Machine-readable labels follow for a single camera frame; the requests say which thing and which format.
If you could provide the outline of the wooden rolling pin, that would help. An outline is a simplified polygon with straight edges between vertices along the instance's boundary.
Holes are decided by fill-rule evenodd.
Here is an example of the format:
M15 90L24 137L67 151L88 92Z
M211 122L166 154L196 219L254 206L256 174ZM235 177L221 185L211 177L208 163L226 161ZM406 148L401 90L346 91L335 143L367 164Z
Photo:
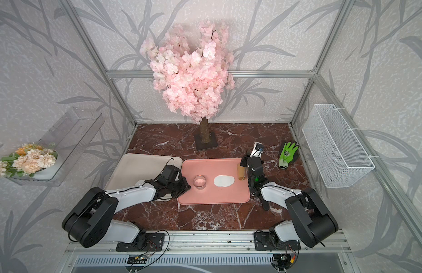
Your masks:
M237 165L237 175L239 180L245 180L247 171L246 171L247 165L245 163L240 163Z

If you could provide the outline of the white dough ball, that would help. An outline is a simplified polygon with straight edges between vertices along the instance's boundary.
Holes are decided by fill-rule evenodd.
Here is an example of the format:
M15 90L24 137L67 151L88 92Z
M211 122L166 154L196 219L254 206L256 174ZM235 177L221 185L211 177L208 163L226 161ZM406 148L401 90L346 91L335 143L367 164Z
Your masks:
M214 178L214 185L217 187L229 187L233 185L235 178L229 175L218 175Z

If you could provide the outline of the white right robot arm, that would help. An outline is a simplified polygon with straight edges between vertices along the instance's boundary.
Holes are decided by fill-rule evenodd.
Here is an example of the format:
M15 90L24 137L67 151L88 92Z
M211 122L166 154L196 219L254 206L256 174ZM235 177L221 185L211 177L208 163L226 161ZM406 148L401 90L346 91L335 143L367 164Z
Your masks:
M269 229L268 241L263 241L264 245L285 250L302 242L313 248L338 231L338 222L315 190L293 190L269 181L264 175L260 157L245 156L240 165L247 168L248 188L252 196L261 201L263 209L269 210L270 203L274 203L290 215L289 221Z

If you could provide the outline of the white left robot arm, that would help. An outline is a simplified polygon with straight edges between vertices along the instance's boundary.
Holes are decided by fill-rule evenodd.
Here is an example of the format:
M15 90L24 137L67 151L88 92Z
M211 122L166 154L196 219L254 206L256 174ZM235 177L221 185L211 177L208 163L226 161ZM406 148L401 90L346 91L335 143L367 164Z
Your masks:
M142 250L148 245L146 231L137 224L114 220L114 215L137 204L176 199L191 189L181 169L166 165L154 179L133 187L104 191L91 188L62 222L70 241L90 248L99 242L118 242Z

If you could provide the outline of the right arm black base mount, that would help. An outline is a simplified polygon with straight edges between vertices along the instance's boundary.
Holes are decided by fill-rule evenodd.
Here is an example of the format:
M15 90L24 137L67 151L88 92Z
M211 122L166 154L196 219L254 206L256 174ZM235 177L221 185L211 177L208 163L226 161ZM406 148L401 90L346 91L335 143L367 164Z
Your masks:
M255 250L257 251L296 251L301 249L300 239L291 221L283 221L269 229L257 230L254 233Z

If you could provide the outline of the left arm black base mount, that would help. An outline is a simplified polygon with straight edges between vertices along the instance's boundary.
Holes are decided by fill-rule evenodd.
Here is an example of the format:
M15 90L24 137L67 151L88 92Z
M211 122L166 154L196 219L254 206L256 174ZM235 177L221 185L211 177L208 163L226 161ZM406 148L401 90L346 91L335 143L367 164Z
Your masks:
M162 230L158 232L148 233L146 229L141 230L136 239L132 243L117 243L115 251L144 251L144 252L160 252L162 251L165 239L165 233Z

